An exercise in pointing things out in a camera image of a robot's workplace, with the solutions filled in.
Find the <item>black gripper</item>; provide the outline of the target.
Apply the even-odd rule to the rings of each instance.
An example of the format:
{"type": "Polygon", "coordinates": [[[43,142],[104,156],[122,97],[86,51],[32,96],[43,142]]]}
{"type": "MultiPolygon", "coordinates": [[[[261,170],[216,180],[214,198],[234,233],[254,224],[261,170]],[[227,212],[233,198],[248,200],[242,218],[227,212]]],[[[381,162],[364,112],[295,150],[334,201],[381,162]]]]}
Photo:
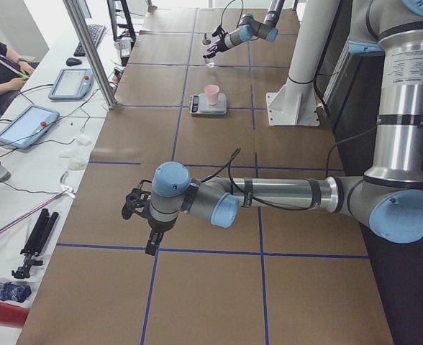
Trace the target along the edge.
{"type": "Polygon", "coordinates": [[[177,218],[174,218],[170,221],[159,221],[153,216],[150,216],[148,224],[151,228],[151,232],[145,247],[145,253],[151,256],[155,256],[157,250],[160,247],[160,243],[163,239],[163,233],[171,230],[176,224],[177,218]]]}
{"type": "Polygon", "coordinates": [[[216,56],[219,51],[227,51],[229,49],[229,36],[225,35],[216,41],[216,45],[210,45],[207,47],[203,54],[204,59],[212,59],[216,56]]]}

